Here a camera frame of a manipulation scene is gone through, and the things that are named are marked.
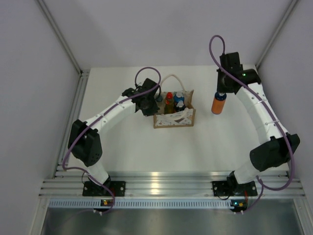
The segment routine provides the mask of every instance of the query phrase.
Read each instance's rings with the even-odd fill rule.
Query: white cable tray
[[[103,199],[51,199],[50,208],[109,208]],[[230,200],[216,199],[116,199],[116,209],[232,209]]]

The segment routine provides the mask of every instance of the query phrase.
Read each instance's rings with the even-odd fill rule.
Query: orange bottle
[[[211,108],[212,113],[220,114],[222,112],[225,101],[226,101],[226,97],[227,97],[226,93],[219,93],[219,92],[215,93],[212,108]]]

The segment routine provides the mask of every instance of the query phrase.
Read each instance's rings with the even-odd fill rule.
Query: white rope handle
[[[187,116],[188,110],[189,110],[188,108],[185,108],[184,111],[182,111],[181,115],[178,117],[168,117],[168,116],[166,116],[166,114],[162,114],[162,117],[164,117],[165,119],[170,120],[170,121],[179,120],[179,119],[185,118]]]
[[[163,84],[163,82],[167,79],[167,78],[169,78],[169,77],[174,77],[174,78],[176,78],[177,79],[177,81],[180,83],[180,85],[181,85],[181,88],[182,88],[182,90],[185,92],[186,90],[185,90],[185,87],[184,87],[184,85],[183,85],[183,83],[182,83],[182,81],[175,75],[175,74],[169,74],[169,75],[167,75],[166,77],[164,77],[163,79],[162,79],[162,81],[160,82],[160,87],[162,88],[162,84]]]

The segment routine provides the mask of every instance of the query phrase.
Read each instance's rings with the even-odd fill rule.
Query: bottle cap
[[[173,99],[173,94],[172,94],[171,92],[168,92],[168,93],[166,94],[166,98],[167,98],[167,99]]]
[[[182,92],[177,92],[177,93],[176,93],[176,96],[177,96],[178,98],[181,98],[181,97],[183,97],[183,94],[182,94]]]
[[[184,106],[184,102],[180,100],[176,106],[182,108]]]
[[[163,97],[161,95],[157,95],[155,100],[156,100],[156,102],[162,102],[163,101]]]

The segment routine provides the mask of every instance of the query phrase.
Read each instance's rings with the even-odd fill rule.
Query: blue bottle
[[[185,97],[184,95],[182,94],[182,92],[177,92],[174,96],[174,107],[176,107],[176,105],[178,104],[178,102],[180,101],[185,101]]]

